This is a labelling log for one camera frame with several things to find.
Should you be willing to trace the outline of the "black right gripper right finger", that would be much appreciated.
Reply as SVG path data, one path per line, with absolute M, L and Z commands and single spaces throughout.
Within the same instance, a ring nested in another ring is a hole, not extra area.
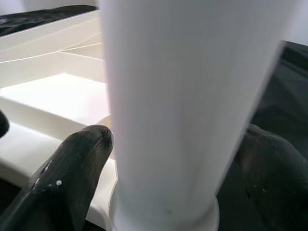
M 250 124 L 234 161 L 268 231 L 308 231 L 308 160 L 288 140 Z

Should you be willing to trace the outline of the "white plastic table top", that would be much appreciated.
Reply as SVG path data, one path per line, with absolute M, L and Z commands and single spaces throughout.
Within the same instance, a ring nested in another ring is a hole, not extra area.
M 0 139 L 0 179 L 20 191 L 71 134 L 110 129 L 100 12 L 0 37 L 0 110 L 10 122 Z M 111 151 L 82 231 L 111 231 L 115 167 Z

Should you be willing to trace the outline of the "white tapered table leg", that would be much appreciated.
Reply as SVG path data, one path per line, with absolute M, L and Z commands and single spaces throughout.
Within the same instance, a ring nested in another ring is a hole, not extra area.
M 99 0 L 112 231 L 217 231 L 216 191 L 300 0 Z

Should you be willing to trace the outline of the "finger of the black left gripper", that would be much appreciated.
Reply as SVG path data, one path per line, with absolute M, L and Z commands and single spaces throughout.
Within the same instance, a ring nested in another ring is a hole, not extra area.
M 0 139 L 4 137 L 10 129 L 10 122 L 5 113 L 0 110 Z

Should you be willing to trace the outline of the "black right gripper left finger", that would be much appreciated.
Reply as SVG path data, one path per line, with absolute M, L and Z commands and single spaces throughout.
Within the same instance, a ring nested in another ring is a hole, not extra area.
M 106 126 L 71 134 L 0 216 L 0 231 L 82 231 L 112 149 Z

